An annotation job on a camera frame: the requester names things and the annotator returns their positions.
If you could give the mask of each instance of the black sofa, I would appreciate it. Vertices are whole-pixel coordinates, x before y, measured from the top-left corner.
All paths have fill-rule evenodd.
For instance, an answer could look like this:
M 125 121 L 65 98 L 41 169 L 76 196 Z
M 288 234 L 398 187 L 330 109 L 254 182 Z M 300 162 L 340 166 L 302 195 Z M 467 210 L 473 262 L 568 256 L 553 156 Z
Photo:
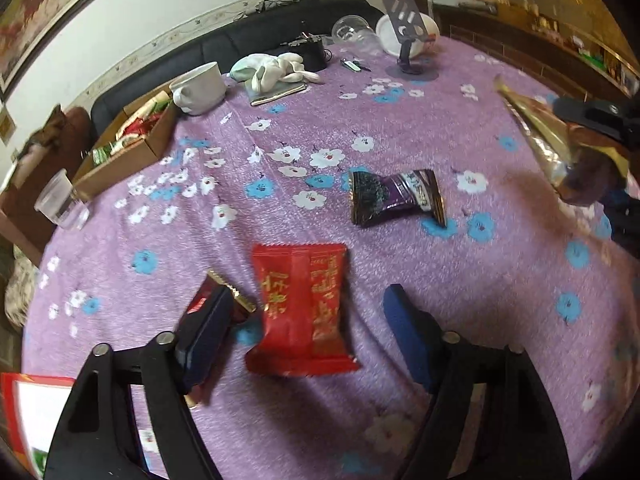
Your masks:
M 248 54 L 276 54 L 282 43 L 301 32 L 331 34 L 334 23 L 347 14 L 365 18 L 372 28 L 382 16 L 366 0 L 299 0 L 251 14 L 177 47 L 100 95 L 91 108 L 97 135 L 128 103 L 202 64 L 217 61 L 222 73 Z

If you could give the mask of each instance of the white bowl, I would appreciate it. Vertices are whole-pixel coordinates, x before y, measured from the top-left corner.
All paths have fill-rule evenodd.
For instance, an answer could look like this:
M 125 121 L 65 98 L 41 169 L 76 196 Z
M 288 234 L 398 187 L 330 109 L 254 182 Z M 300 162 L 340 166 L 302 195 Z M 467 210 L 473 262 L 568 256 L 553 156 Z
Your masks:
M 427 29 L 427 34 L 435 34 L 436 41 L 438 41 L 438 38 L 440 37 L 440 30 L 438 29 L 436 22 L 434 22 L 428 14 L 423 14 L 421 12 L 420 15 L 422 16 L 424 26 Z M 395 57 L 400 56 L 400 42 L 398 41 L 398 38 L 396 38 L 396 32 L 394 31 L 393 25 L 391 25 L 391 20 L 389 19 L 388 14 L 385 14 L 378 20 L 378 24 L 376 25 L 376 34 L 380 38 L 380 43 L 386 53 Z M 423 50 L 433 48 L 436 41 L 430 41 L 426 44 L 421 41 L 414 41 L 411 46 L 411 50 L 409 51 L 409 57 L 416 57 Z

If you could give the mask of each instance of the blue gripper pad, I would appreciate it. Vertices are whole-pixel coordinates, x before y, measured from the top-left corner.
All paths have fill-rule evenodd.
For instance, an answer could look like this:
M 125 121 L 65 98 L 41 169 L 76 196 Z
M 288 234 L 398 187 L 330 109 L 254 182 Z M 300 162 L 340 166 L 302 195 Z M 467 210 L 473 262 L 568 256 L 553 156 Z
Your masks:
M 397 283 L 386 288 L 382 307 L 412 379 L 436 394 L 447 365 L 440 326 L 431 314 L 418 310 Z

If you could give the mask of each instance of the ceramic mug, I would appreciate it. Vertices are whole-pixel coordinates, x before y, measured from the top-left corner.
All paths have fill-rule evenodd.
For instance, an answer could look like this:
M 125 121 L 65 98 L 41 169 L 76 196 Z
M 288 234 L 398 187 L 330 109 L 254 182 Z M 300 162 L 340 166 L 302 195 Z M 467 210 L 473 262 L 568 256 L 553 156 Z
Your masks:
M 225 98 L 226 85 L 217 62 L 201 65 L 169 84 L 174 103 L 189 115 L 201 115 Z

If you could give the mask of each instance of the brown chair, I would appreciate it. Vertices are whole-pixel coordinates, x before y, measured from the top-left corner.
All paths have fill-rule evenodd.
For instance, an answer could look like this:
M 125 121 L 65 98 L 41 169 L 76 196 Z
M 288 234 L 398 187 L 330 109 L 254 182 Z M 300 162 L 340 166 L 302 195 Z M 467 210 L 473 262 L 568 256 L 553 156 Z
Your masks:
M 0 193 L 0 235 L 17 245 L 36 266 L 56 226 L 33 205 L 47 182 L 59 170 L 72 178 L 91 149 L 92 123 L 84 108 L 66 112 L 58 145 L 32 146 Z

